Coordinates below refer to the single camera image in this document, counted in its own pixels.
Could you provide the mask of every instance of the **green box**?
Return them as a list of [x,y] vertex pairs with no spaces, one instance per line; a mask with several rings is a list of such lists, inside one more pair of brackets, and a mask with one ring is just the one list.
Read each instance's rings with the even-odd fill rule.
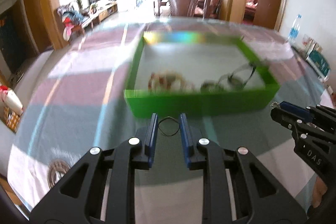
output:
[[264,82],[263,88],[226,90],[215,93],[201,93],[200,91],[153,93],[148,90],[135,90],[135,80],[144,45],[160,42],[235,45],[246,59],[260,62],[259,58],[239,37],[184,31],[144,32],[135,50],[124,91],[125,100],[135,117],[150,118],[152,113],[157,113],[161,117],[177,117],[180,113],[186,113],[188,117],[201,117],[253,111],[266,107],[280,88],[268,68],[259,66],[256,71]]

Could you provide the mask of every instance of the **teal tray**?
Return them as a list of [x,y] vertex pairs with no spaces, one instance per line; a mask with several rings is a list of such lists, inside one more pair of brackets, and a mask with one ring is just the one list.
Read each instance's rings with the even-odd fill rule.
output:
[[267,67],[257,67],[264,87],[223,92],[160,92],[135,90],[138,67],[145,44],[171,43],[221,43],[236,45],[249,61],[260,62],[259,58],[239,37],[217,36],[195,32],[144,32],[135,50],[129,69],[124,98],[137,118],[150,118],[152,113],[161,117],[177,117],[186,113],[188,117],[215,116],[263,109],[272,100],[280,86]]

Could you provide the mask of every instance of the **pile of clothes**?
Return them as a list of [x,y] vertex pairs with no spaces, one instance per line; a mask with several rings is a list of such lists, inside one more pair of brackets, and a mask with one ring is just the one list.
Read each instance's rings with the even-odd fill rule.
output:
[[75,26],[81,25],[89,19],[89,17],[83,16],[78,10],[76,10],[75,6],[78,7],[77,3],[70,3],[68,5],[63,5],[57,9],[57,13],[61,17],[62,22],[65,25],[63,38],[66,41],[69,41],[72,29]]

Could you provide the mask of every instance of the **human hand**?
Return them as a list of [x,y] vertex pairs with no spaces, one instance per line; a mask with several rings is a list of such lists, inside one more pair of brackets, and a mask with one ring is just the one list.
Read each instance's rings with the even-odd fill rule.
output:
[[314,189],[313,189],[313,195],[312,195],[312,202],[311,205],[314,208],[317,208],[320,206],[322,201],[322,196],[327,192],[328,187],[323,182],[323,180],[320,179],[320,177],[317,177]]

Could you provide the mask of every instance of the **water bottle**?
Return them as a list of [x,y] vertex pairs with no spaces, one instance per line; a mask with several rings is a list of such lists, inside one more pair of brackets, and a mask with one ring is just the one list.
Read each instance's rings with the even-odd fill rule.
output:
[[288,42],[293,46],[295,44],[295,40],[297,38],[297,35],[299,34],[299,30],[300,30],[300,19],[301,19],[301,15],[298,15],[296,17],[296,19],[293,22],[293,26],[291,29],[291,32],[289,33],[288,36]]

